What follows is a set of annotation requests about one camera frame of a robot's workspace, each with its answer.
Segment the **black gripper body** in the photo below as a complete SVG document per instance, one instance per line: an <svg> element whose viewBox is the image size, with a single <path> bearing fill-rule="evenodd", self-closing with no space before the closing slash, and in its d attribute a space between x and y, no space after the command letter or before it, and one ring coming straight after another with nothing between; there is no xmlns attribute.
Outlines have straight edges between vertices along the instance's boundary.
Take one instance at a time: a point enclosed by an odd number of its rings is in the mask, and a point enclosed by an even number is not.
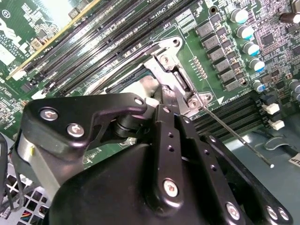
<svg viewBox="0 0 300 225"><path fill-rule="evenodd" d="M223 225L221 174L181 158L179 147L139 144L64 183L48 212L50 225Z"/></svg>

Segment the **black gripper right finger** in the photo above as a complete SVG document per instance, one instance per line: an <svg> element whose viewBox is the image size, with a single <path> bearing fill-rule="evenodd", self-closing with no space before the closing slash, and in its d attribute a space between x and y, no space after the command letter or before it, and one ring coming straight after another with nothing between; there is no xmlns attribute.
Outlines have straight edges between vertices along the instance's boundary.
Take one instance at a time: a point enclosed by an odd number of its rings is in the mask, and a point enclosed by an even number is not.
<svg viewBox="0 0 300 225"><path fill-rule="evenodd" d="M199 136L180 114L175 92L163 88L163 102L175 112L184 155L203 181L203 213L211 225L292 225L290 212L215 136Z"/></svg>

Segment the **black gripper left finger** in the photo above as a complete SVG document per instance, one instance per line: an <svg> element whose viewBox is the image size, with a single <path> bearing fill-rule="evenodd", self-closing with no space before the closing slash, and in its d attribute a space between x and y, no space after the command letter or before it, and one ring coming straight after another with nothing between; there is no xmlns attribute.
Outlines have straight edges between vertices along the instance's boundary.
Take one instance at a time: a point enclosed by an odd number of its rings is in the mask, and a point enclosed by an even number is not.
<svg viewBox="0 0 300 225"><path fill-rule="evenodd" d="M132 146L181 151L175 121L163 93L157 106L133 93L39 99L23 111L16 150L53 202L69 179Z"/></svg>

